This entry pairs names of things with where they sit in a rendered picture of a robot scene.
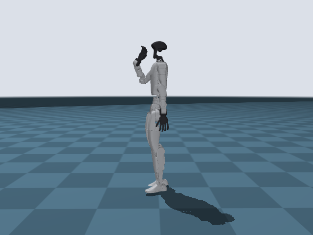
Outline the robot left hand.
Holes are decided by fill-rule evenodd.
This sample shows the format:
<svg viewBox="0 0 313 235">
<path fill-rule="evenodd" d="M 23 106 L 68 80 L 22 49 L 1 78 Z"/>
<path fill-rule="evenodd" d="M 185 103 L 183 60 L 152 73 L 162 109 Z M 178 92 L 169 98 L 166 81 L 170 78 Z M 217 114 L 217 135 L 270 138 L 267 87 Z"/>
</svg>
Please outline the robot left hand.
<svg viewBox="0 0 313 235">
<path fill-rule="evenodd" d="M 169 129 L 168 118 L 166 117 L 167 113 L 166 114 L 162 114 L 161 113 L 161 108 L 160 108 L 159 114 L 160 114 L 161 117 L 159 118 L 159 121 L 157 122 L 156 127 L 160 123 L 159 131 L 161 130 L 161 125 L 162 125 L 162 132 L 163 132 L 163 130 L 166 131 L 166 126 L 167 126 L 167 130 Z M 165 129 L 164 129 L 164 126 L 165 126 Z"/>
</svg>

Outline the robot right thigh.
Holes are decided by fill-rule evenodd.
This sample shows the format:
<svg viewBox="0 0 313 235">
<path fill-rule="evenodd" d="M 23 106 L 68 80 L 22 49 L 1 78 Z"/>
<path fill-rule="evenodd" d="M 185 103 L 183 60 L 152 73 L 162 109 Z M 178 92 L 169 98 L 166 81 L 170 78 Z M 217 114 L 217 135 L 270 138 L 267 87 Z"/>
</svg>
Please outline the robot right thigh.
<svg viewBox="0 0 313 235">
<path fill-rule="evenodd" d="M 150 112 L 147 113 L 146 123 L 145 123 L 145 131 L 146 131 L 146 137 L 147 137 L 148 144 L 149 144 L 149 140 L 148 140 L 148 122 L 149 122 L 149 117 L 150 117 Z M 158 145 L 162 146 L 160 143 Z"/>
</svg>

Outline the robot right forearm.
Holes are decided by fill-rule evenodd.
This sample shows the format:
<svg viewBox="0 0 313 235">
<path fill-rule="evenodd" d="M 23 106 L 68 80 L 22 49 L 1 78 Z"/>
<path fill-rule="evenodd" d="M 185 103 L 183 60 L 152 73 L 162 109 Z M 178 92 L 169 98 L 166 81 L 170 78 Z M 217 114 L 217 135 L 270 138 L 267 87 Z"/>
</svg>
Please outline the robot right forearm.
<svg viewBox="0 0 313 235">
<path fill-rule="evenodd" d="M 142 76 L 145 76 L 145 75 L 144 75 L 144 73 L 142 72 L 142 69 L 141 69 L 140 65 L 139 65 L 139 66 L 136 66 L 137 62 L 138 62 L 137 60 L 134 60 L 134 61 L 133 61 L 134 69 L 135 69 L 135 71 L 136 71 L 137 76 L 141 78 Z"/>
</svg>

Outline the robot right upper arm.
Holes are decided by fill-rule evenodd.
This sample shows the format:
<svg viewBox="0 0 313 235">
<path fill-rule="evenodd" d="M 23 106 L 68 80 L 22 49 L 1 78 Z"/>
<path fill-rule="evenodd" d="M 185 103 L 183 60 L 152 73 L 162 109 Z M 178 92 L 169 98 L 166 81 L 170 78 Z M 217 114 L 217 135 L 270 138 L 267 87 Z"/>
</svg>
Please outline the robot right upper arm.
<svg viewBox="0 0 313 235">
<path fill-rule="evenodd" d="M 142 76 L 140 79 L 139 79 L 139 82 L 141 84 L 146 84 L 147 82 L 150 81 L 150 71 L 147 73 L 146 76 Z"/>
</svg>

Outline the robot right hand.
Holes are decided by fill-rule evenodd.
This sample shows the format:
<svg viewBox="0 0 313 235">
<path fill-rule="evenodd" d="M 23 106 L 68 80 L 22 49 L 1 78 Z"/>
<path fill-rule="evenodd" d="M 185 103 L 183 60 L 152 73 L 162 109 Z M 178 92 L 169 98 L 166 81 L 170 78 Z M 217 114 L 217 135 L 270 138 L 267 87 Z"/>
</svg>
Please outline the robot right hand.
<svg viewBox="0 0 313 235">
<path fill-rule="evenodd" d="M 144 47 L 144 46 L 141 46 L 141 47 L 142 47 L 141 53 L 139 54 L 138 58 L 136 58 L 136 60 L 138 61 L 136 66 L 139 66 L 141 61 L 143 59 L 145 59 L 146 56 L 147 56 L 147 49 L 146 49 L 146 47 Z"/>
</svg>

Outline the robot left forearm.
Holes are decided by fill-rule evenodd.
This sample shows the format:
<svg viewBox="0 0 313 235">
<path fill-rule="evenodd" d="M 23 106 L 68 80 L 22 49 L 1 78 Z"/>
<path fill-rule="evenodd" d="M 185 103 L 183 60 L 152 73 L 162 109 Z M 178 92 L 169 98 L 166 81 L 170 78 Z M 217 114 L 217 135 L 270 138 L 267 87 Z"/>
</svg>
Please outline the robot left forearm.
<svg viewBox="0 0 313 235">
<path fill-rule="evenodd" d="M 166 89 L 165 89 L 165 86 L 164 85 L 159 85 L 158 86 L 158 90 L 159 90 L 159 107 L 161 108 L 161 113 L 162 114 L 166 114 L 166 97 L 167 97 L 167 92 L 166 92 Z"/>
</svg>

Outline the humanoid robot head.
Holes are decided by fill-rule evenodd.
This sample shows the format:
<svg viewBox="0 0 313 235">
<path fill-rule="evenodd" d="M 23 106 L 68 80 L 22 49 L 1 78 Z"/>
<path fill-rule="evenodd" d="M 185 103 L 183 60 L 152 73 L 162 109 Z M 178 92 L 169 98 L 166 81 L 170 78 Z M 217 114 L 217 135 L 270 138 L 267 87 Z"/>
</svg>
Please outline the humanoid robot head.
<svg viewBox="0 0 313 235">
<path fill-rule="evenodd" d="M 157 55 L 157 51 L 161 52 L 162 50 L 166 50 L 167 49 L 167 45 L 164 42 L 162 42 L 162 41 L 157 41 L 157 42 L 152 43 L 151 47 L 154 50 L 153 58 L 156 59 L 156 60 L 161 59 L 162 62 L 164 62 L 162 56 L 158 56 Z"/>
</svg>

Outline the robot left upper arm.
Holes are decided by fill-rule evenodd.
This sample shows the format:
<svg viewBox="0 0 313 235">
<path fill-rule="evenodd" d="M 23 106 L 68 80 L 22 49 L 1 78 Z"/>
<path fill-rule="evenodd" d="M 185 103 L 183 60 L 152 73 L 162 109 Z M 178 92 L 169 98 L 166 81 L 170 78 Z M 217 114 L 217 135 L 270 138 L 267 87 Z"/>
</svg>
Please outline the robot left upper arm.
<svg viewBox="0 0 313 235">
<path fill-rule="evenodd" d="M 166 70 L 167 70 L 167 65 L 166 63 L 157 63 L 156 69 L 158 71 L 158 79 L 160 81 L 160 85 L 164 85 L 165 89 L 167 88 L 167 82 L 166 82 Z M 158 87 L 157 87 L 157 91 Z"/>
</svg>

